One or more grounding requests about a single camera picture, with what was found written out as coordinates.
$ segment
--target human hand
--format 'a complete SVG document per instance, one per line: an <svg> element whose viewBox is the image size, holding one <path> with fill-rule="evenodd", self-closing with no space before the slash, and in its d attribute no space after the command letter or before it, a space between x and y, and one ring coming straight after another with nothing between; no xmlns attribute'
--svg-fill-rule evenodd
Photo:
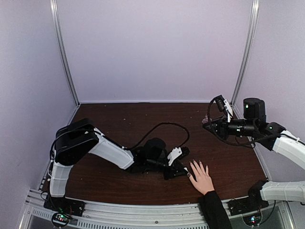
<svg viewBox="0 0 305 229"><path fill-rule="evenodd" d="M212 183L212 179L209 176L209 167L206 166L206 169L204 170L202 162L199 161L198 164L195 160L193 160L193 163L190 162L190 164L195 174L196 180L191 173L188 173L187 176L189 177L191 183L194 185L195 189L197 189L203 195L210 191L214 191L215 189Z"/></svg>

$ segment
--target white plastic part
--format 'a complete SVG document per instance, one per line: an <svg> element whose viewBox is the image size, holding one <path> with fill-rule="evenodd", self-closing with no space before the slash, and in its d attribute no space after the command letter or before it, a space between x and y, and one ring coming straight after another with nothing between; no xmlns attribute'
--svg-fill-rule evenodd
<svg viewBox="0 0 305 229"><path fill-rule="evenodd" d="M231 116L233 116L233 108L231 107L231 105L227 99L224 100L224 107L228 113L227 122L229 123L231 121Z"/></svg>
<svg viewBox="0 0 305 229"><path fill-rule="evenodd" d="M69 173L73 166L64 166L54 162L50 182L50 194L52 197L63 197Z"/></svg>
<svg viewBox="0 0 305 229"><path fill-rule="evenodd" d="M286 130L284 130L281 134L286 134L297 139L297 137ZM284 155L299 165L302 169L305 169L305 145L301 144L300 142L286 136L281 136L280 138L276 139L272 150Z"/></svg>
<svg viewBox="0 0 305 229"><path fill-rule="evenodd" d="M263 200L286 200L305 202L305 181L272 182L264 184L261 190Z"/></svg>
<svg viewBox="0 0 305 229"><path fill-rule="evenodd" d="M104 134L97 135L99 142L94 148L92 148L92 150L89 151L89 153L100 156L116 164L121 169L127 169L134 163L131 151L118 147L116 144L108 141L103 136Z"/></svg>
<svg viewBox="0 0 305 229"><path fill-rule="evenodd" d="M169 159L168 165L171 166L173 161L176 160L181 154L182 154L182 150L180 147L174 148L167 156L167 159Z"/></svg>

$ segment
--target finger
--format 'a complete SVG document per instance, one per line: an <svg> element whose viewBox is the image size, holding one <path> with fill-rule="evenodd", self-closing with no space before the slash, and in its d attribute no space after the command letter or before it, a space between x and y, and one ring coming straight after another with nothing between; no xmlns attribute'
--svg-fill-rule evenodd
<svg viewBox="0 0 305 229"><path fill-rule="evenodd" d="M200 169L198 163L197 163L195 160L193 160L193 163L194 163L194 165L195 165L195 167L196 167L198 173L199 173L199 174L203 174L203 172L201 171L201 169Z"/></svg>
<svg viewBox="0 0 305 229"><path fill-rule="evenodd" d="M205 173L206 173L207 175L209 175L209 167L208 167L208 166L205 167Z"/></svg>
<svg viewBox="0 0 305 229"><path fill-rule="evenodd" d="M194 177L190 173L188 174L188 176L189 176L191 183L195 186L197 182L195 181Z"/></svg>
<svg viewBox="0 0 305 229"><path fill-rule="evenodd" d="M190 165L191 165L191 168L192 168L192 170L193 170L193 172L195 174L195 177L199 177L199 173L198 173L196 167L192 164L192 162L190 162Z"/></svg>
<svg viewBox="0 0 305 229"><path fill-rule="evenodd" d="M199 165L200 165L200 169L201 169L202 173L205 174L204 166L201 161L199 161Z"/></svg>

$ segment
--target wood grain surface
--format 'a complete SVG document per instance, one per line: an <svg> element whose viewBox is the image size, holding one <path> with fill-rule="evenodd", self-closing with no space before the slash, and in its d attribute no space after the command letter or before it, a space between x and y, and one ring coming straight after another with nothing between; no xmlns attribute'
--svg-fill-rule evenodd
<svg viewBox="0 0 305 229"><path fill-rule="evenodd" d="M82 104L74 121L90 118L105 135L123 146L133 146L159 122L177 122L191 134L186 146L190 155L182 160L201 160L209 165L210 176L221 199L247 195L248 189L264 179L252 149L226 145L202 128L208 104ZM211 117L220 113L212 107ZM186 133L176 126L161 126L147 139L159 137L167 150L183 142ZM70 173L66 196L116 204L164 205L196 203L200 193L187 177L164 180L162 173L129 174L116 165L87 154Z"/></svg>

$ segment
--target black sleeve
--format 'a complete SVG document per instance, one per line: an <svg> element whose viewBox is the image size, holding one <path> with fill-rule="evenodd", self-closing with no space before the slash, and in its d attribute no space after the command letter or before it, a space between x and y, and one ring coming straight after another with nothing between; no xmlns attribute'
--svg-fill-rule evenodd
<svg viewBox="0 0 305 229"><path fill-rule="evenodd" d="M215 191L199 198L199 204L209 229L232 229L229 217Z"/></svg>

